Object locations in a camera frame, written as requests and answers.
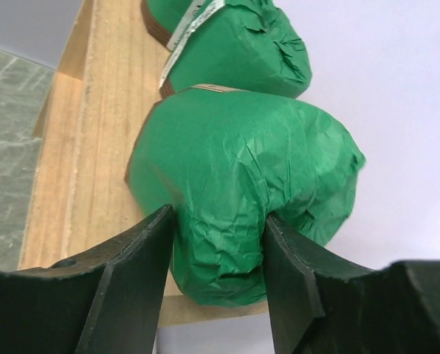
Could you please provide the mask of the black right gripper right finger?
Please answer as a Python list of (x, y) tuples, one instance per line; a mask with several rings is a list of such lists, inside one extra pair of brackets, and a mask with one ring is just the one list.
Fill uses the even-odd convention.
[(440, 353), (440, 260), (372, 270), (273, 214), (264, 279), (277, 353)]

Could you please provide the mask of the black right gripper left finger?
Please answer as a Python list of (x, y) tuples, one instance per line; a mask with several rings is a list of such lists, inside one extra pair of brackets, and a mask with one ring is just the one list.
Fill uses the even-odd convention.
[(0, 353), (151, 353), (174, 233), (166, 205), (48, 268), (0, 271)]

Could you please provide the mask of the green roll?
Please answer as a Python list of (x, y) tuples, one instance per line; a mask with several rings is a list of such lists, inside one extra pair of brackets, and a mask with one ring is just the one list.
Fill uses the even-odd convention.
[(312, 81), (306, 45), (273, 1), (207, 1), (175, 44), (162, 97), (213, 84), (297, 98)]
[(204, 0), (142, 0), (140, 10), (148, 33), (171, 52), (207, 3)]
[(354, 208), (365, 156), (346, 127), (304, 101), (194, 86), (155, 103), (126, 170), (145, 214), (177, 215), (171, 273), (200, 305), (266, 299), (261, 236), (276, 212), (326, 245)]

